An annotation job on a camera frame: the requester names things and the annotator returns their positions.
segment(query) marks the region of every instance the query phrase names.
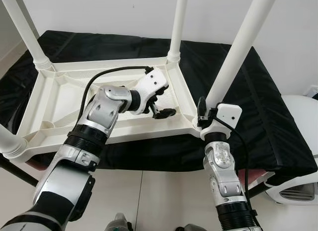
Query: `black cloth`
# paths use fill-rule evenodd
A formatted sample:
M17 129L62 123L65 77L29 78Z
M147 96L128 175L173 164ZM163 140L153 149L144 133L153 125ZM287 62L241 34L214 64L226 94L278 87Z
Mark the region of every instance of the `black cloth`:
M136 36L47 31L39 43L54 63L164 57L170 40ZM180 68L191 95L206 96L230 45L182 41ZM26 52L0 80L0 123L17 131L37 71ZM281 94L254 48L251 48L225 99L243 112L237 130L250 150L250 167L275 171L276 178L317 171L312 152L285 106ZM245 168L244 150L232 133L236 165ZM202 169L204 143L191 135L107 145L99 168L191 171ZM48 164L52 155L35 159Z

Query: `white plastic frame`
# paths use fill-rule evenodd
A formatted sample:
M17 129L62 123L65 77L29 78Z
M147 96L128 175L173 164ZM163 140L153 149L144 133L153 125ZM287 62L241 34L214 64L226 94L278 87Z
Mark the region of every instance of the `white plastic frame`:
M25 162L35 154L57 151L74 125L85 83L96 73L115 67L147 65L165 71L169 89L158 100L158 107L173 106L177 114L163 120L151 115L125 113L112 132L109 143L148 138L192 134L200 137L196 128L196 106L178 66L180 42L187 0L177 0L170 50L167 57L75 63L51 63L44 55L16 0L2 0L23 41L27 45L39 72L31 98L25 110L18 135L28 141L27 149L15 157ZM243 24L233 42L221 70L207 97L207 106L215 107L223 100L240 66L249 52L275 0L253 0ZM92 85L110 83L132 86L142 71L105 75Z

